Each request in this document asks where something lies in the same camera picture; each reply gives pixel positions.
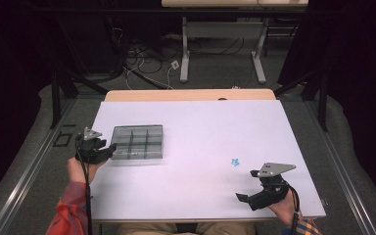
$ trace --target sleeve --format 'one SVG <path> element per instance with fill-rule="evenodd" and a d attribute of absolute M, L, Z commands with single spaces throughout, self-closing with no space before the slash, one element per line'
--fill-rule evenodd
<path fill-rule="evenodd" d="M 282 230 L 282 235 L 289 235 L 292 233 L 290 228 L 285 228 Z M 315 222 L 312 219 L 298 220 L 298 225 L 296 228 L 297 235 L 322 235 Z"/>
<path fill-rule="evenodd" d="M 70 182 L 46 234 L 87 234 L 85 203 L 85 184 Z"/>

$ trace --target small blue pieces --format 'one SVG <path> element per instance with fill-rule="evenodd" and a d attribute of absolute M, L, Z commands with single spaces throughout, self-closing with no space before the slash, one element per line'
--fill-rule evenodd
<path fill-rule="evenodd" d="M 234 166 L 239 165 L 239 164 L 240 164 L 240 163 L 239 163 L 239 159 L 232 159 L 232 160 L 231 160 L 231 164 L 234 165 Z"/>

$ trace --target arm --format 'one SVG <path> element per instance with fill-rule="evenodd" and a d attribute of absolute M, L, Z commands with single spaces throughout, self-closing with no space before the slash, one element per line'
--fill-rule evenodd
<path fill-rule="evenodd" d="M 97 169 L 105 162 L 89 166 L 89 182 L 93 181 Z M 75 158 L 68 160 L 70 183 L 66 187 L 57 213 L 51 221 L 47 234 L 87 234 L 87 214 L 85 210 L 85 178 L 81 163 Z"/>
<path fill-rule="evenodd" d="M 291 234 L 292 220 L 293 220 L 293 215 L 295 213 L 295 206 L 294 206 L 294 199 L 293 199 L 292 191 L 289 190 L 284 200 L 282 200 L 281 202 L 277 204 L 272 204 L 268 207 L 287 226 L 287 228 L 285 228 L 282 231 L 282 234 L 283 235 Z M 315 222 L 312 219 L 304 219 L 304 217 L 302 216 L 302 213 L 300 212 L 296 234 L 318 235 L 321 233 L 317 229 Z"/>

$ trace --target person's left hand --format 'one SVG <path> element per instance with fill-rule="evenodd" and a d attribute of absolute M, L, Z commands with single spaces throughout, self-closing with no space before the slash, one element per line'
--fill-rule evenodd
<path fill-rule="evenodd" d="M 96 175 L 97 169 L 102 166 L 106 161 L 99 164 L 91 164 L 88 167 L 88 183 L 91 183 Z M 81 162 L 72 157 L 67 162 L 67 170 L 69 171 L 70 182 L 82 182 L 85 183 L 85 177 Z"/>

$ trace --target khaki pants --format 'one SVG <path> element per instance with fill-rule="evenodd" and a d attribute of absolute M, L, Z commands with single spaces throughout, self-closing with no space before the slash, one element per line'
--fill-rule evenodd
<path fill-rule="evenodd" d="M 117 235 L 194 235 L 177 233 L 174 223 L 124 223 Z M 251 222 L 200 222 L 195 234 L 199 235 L 256 235 L 255 225 Z"/>

